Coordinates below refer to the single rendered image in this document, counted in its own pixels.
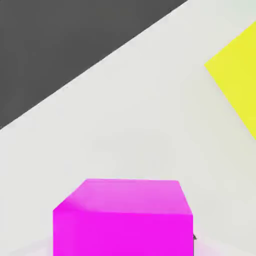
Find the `small magenta cube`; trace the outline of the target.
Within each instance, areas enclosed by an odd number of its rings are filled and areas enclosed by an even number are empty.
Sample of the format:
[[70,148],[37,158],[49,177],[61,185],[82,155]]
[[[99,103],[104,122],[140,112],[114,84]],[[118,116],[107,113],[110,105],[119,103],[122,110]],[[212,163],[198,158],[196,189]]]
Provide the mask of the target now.
[[180,183],[85,180],[53,210],[53,256],[194,256]]

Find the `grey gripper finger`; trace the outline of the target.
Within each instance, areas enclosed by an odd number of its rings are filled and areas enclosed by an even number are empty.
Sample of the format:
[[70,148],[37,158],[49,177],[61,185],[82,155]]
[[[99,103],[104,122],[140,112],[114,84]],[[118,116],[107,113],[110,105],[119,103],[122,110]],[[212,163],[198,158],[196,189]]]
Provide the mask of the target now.
[[193,256],[208,256],[208,246],[193,234]]

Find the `large yellow box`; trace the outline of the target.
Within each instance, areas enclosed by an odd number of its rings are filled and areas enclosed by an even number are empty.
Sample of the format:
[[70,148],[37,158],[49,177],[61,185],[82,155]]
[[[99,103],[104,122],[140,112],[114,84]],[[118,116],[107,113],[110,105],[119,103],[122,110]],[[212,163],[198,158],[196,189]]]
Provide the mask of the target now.
[[256,140],[256,21],[204,66]]

